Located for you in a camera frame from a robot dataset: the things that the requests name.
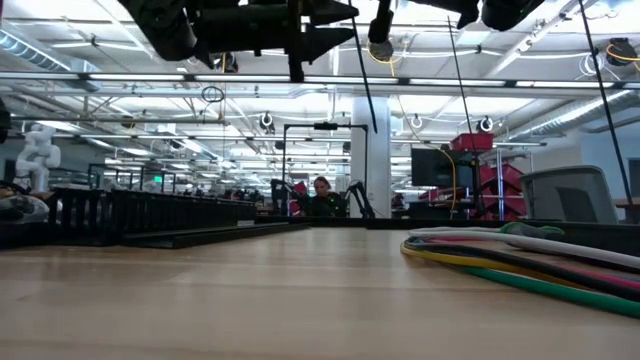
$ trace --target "wooden table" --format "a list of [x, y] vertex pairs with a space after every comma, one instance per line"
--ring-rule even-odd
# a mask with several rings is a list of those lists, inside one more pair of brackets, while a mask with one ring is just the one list
[[185, 250], [0, 253], [0, 359], [638, 359], [640, 321], [313, 229]]
[[625, 221], [627, 221], [628, 223], [632, 223], [632, 219], [634, 218], [634, 215], [635, 215], [636, 223], [639, 223], [640, 222], [640, 198], [633, 198], [631, 199], [631, 201], [633, 202], [632, 205], [629, 205], [629, 201], [627, 201], [627, 199], [614, 200], [613, 204], [618, 209], [624, 209]]

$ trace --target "ceiling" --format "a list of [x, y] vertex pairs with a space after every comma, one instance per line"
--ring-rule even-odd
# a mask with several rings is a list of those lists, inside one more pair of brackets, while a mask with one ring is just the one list
[[[107, 73], [211, 73], [196, 60], [170, 62], [155, 54], [128, 12], [116, 0], [5, 0], [2, 29], [33, 42], [34, 47], [46, 51], [54, 58], [87, 60]], [[368, 23], [375, 15], [377, 2], [354, 0], [361, 15], [356, 19], [359, 37], [365, 46]], [[594, 81], [593, 63], [589, 62], [589, 46], [579, 14], [569, 16], [550, 31], [540, 33], [545, 21], [558, 16], [565, 0], [546, 1], [531, 16], [507, 32], [490, 31], [481, 23], [469, 25], [452, 34], [447, 25], [448, 16], [455, 26], [457, 15], [429, 6], [400, 1], [391, 30], [391, 42], [396, 49], [393, 67], [379, 64], [363, 52], [365, 68], [370, 77], [398, 78], [456, 78], [456, 61], [451, 42], [456, 43], [462, 78]], [[640, 10], [640, 1], [592, 1], [587, 10], [596, 46], [604, 48], [612, 37], [627, 37], [631, 44], [640, 43], [640, 23], [634, 14]], [[338, 26], [350, 26], [349, 23]], [[534, 39], [531, 46], [521, 44]], [[512, 48], [521, 48], [519, 56], [505, 59]], [[287, 75], [287, 57], [279, 50], [264, 51], [256, 58], [251, 53], [235, 54], [240, 75]], [[9, 52], [0, 52], [1, 71], [43, 71]], [[342, 44], [322, 56], [313, 65], [305, 65], [307, 76], [360, 76], [358, 53], [353, 40]], [[602, 69], [605, 81], [618, 79], [637, 81], [639, 71], [633, 66]], [[34, 80], [0, 80], [0, 95], [11, 97], [15, 104], [11, 110], [17, 115], [70, 118], [91, 112], [94, 121], [83, 122], [60, 133], [102, 135], [174, 135], [210, 136], [223, 139], [193, 140], [180, 151], [172, 150], [159, 139], [100, 138], [105, 151], [112, 147], [135, 148], [149, 151], [149, 156], [161, 159], [197, 159], [187, 163], [191, 170], [210, 171], [211, 176], [252, 183], [266, 184], [279, 173], [270, 161], [278, 160], [282, 151], [275, 149], [275, 138], [282, 137], [285, 123], [314, 123], [333, 121], [348, 124], [352, 99], [363, 96], [360, 85], [305, 85], [236, 83], [218, 84], [226, 93], [225, 101], [209, 104], [201, 99], [206, 83], [105, 81], [100, 90], [88, 93], [77, 86], [63, 82]], [[389, 98], [394, 129], [392, 156], [398, 159], [409, 154], [410, 147], [400, 141], [410, 140], [413, 133], [402, 121], [403, 110], [407, 119], [420, 118], [420, 126], [413, 130], [423, 139], [448, 141], [466, 132], [466, 113], [457, 86], [411, 87], [377, 86], [374, 96]], [[466, 106], [472, 121], [485, 116], [493, 118], [503, 128], [515, 129], [565, 103], [598, 96], [591, 89], [466, 89]], [[274, 139], [267, 141], [227, 140], [228, 137], [264, 137], [260, 121], [269, 113], [275, 128]], [[95, 121], [95, 118], [116, 121], [131, 116], [134, 126], [119, 122]], [[174, 127], [161, 128], [146, 119], [167, 119]], [[342, 141], [350, 137], [348, 130], [310, 132], [292, 129], [291, 137], [330, 138], [331, 142], [296, 142], [289, 144], [287, 154], [343, 155]], [[348, 173], [343, 159], [301, 159], [307, 163], [294, 164], [294, 169], [315, 173]], [[394, 182], [399, 184], [410, 173], [408, 166], [392, 161]]]

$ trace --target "woman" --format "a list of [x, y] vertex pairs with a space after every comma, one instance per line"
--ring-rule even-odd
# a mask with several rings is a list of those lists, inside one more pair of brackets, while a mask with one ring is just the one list
[[316, 190], [316, 196], [311, 199], [312, 216], [347, 216], [345, 202], [340, 195], [330, 191], [331, 184], [324, 176], [314, 180], [313, 188]]

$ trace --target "white column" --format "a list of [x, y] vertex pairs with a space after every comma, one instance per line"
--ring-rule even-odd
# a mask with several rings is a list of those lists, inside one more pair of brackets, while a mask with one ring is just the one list
[[[369, 125], [368, 176], [365, 179], [365, 133], [351, 130], [351, 180], [366, 180], [367, 197], [375, 209], [376, 217], [391, 217], [391, 111], [387, 98], [373, 98], [378, 133], [373, 131], [371, 111], [366, 97], [353, 99], [352, 125]], [[350, 203], [351, 217], [359, 218], [355, 199]]]

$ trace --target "computer monitor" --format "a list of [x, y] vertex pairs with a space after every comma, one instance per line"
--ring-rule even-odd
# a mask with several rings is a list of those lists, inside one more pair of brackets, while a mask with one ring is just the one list
[[[473, 169], [468, 152], [442, 150], [456, 164], [456, 186], [473, 187]], [[413, 186], [453, 186], [451, 161], [436, 149], [411, 149], [411, 184]]]

